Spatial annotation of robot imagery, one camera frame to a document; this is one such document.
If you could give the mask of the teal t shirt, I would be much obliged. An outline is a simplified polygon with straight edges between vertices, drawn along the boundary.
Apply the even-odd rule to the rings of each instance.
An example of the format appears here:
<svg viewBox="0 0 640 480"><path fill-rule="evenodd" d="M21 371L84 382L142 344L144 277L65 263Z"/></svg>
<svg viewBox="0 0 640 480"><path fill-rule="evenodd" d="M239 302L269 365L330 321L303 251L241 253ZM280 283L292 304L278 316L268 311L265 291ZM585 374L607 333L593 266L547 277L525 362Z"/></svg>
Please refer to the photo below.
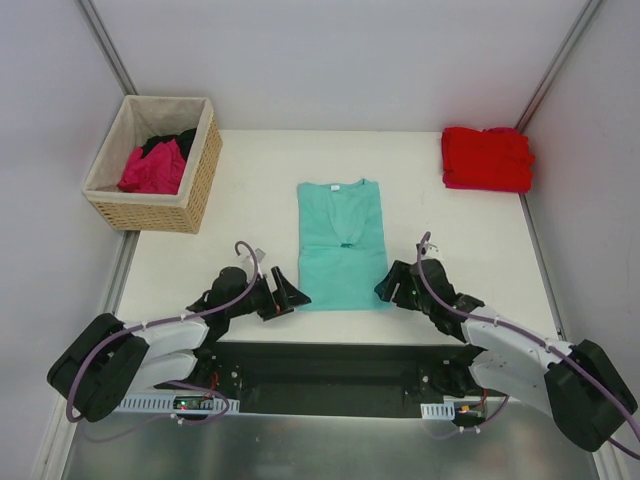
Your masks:
<svg viewBox="0 0 640 480"><path fill-rule="evenodd" d="M301 183L299 288L305 311L379 311L374 292L389 271L379 184Z"/></svg>

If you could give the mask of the wicker laundry basket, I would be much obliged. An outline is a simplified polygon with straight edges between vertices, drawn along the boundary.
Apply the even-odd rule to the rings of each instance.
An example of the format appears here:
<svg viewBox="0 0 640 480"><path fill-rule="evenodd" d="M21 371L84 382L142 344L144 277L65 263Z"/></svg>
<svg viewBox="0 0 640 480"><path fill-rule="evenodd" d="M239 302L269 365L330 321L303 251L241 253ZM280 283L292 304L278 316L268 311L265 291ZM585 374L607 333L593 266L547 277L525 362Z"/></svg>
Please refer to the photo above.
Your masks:
<svg viewBox="0 0 640 480"><path fill-rule="evenodd" d="M194 129L186 169L174 195L118 189L133 150L153 136ZM127 95L83 186L83 194L120 231L196 234L207 207L223 141L207 97Z"/></svg>

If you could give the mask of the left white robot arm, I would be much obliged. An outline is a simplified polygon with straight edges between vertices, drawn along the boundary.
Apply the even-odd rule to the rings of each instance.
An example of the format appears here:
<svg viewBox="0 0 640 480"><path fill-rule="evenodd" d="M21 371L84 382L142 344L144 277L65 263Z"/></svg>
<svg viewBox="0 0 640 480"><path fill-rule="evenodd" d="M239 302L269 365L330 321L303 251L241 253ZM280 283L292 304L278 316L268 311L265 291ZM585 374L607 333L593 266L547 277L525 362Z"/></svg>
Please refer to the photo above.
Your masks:
<svg viewBox="0 0 640 480"><path fill-rule="evenodd" d="M157 384L204 387L212 369L204 358L232 319L257 314L268 321L310 302L278 267L269 276L226 267L178 317L126 326L111 313L98 315L54 362L47 381L65 399L70 422L97 422L127 395Z"/></svg>

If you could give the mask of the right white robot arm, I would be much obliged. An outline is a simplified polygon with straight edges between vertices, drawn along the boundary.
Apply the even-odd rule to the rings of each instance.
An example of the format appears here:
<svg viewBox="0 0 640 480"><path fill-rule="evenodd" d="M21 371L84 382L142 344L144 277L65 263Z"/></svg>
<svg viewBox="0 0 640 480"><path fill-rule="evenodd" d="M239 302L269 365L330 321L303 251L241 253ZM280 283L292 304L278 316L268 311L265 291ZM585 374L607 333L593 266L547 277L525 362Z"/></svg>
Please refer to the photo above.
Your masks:
<svg viewBox="0 0 640 480"><path fill-rule="evenodd" d="M510 396L551 417L579 448L595 452L633 419L638 403L598 344L545 339L459 293L441 262L395 262L375 292L384 302L425 314L462 351L431 377L434 389L462 398L477 389Z"/></svg>

